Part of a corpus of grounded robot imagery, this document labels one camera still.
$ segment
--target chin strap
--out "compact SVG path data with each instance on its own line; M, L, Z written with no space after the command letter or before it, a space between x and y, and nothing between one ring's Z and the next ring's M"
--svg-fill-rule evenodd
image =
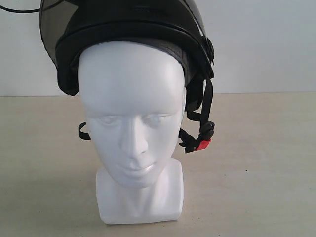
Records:
M207 79L201 114L196 112L187 112L189 120L200 122L198 138L195 139L183 129L179 132L179 138L183 141L180 143L180 146L185 148L185 153L203 150L211 142L215 127L215 123L208 120L212 101L213 85L211 79Z

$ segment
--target white mannequin head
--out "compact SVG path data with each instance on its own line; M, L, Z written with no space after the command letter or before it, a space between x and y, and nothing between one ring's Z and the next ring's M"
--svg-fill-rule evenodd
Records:
M153 184L178 142L181 64L147 45L106 42L82 53L78 79L89 135L109 175L124 187Z

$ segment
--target mannequin nose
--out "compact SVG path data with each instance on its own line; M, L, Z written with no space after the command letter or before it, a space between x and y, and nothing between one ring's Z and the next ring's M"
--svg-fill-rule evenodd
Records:
M148 149L148 143L145 138L144 129L141 121L131 119L122 133L120 148L130 158L137 159Z

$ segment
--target black cable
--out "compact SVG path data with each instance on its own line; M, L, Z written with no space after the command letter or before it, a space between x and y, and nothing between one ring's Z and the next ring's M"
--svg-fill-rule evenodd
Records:
M54 3L53 5L48 6L47 8L44 8L43 11L50 10L53 7L56 7L57 5L61 4L63 1L64 0L59 0L57 3ZM10 8L7 8L7 7L1 6L1 5L0 5L0 9L2 9L4 11L13 12L13 13L20 13L20 14L40 12L40 8L33 9L33 10L15 10L15 9L10 9Z

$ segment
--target mannequin eye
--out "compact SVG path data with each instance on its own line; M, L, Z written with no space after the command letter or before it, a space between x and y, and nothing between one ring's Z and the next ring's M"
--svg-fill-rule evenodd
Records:
M106 125L114 125L120 121L120 116L104 116L100 118L100 121Z
M144 118L149 126L158 126L162 124L169 115L150 115Z

